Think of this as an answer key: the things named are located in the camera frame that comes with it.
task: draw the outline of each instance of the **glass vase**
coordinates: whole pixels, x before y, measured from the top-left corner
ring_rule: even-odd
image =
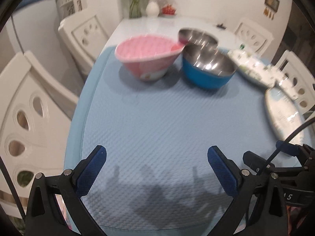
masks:
[[[129,18],[140,18],[142,17],[140,9],[140,0],[132,0],[129,9]]]

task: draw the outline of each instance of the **blue gripper pad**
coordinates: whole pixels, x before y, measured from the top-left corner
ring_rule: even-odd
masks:
[[[100,170],[102,169],[104,163],[106,162],[106,149],[103,146],[98,146],[99,149],[96,154],[92,157],[89,164],[85,167],[82,171],[80,176],[77,180],[77,189],[76,194],[78,198],[85,196],[89,193],[97,175],[99,174]]]
[[[300,154],[299,146],[285,143],[284,141],[277,141],[276,148],[278,149],[282,144],[281,152],[291,156],[298,156]]]
[[[208,162],[226,194],[234,198],[238,195],[237,179],[221,159],[218,152],[222,153],[217,146],[211,146],[208,149]]]

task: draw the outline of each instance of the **blue bowl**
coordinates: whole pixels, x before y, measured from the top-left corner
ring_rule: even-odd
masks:
[[[228,83],[236,69],[236,64],[217,49],[199,45],[184,48],[184,74],[203,89],[219,89]]]

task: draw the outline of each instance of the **bowl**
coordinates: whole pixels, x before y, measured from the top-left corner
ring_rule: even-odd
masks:
[[[184,45],[190,43],[196,45],[209,45],[213,47],[218,46],[218,40],[214,36],[205,31],[193,28],[182,28],[179,30],[178,40]]]
[[[123,41],[115,56],[137,78],[155,81],[165,75],[184,45],[159,35],[140,35]]]
[[[211,46],[189,44],[183,50],[185,76],[204,89],[219,89],[232,78],[237,65]]]

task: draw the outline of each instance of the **white vase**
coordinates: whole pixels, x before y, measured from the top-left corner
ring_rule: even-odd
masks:
[[[148,17],[157,17],[160,13],[160,7],[157,0],[149,0],[145,11]]]

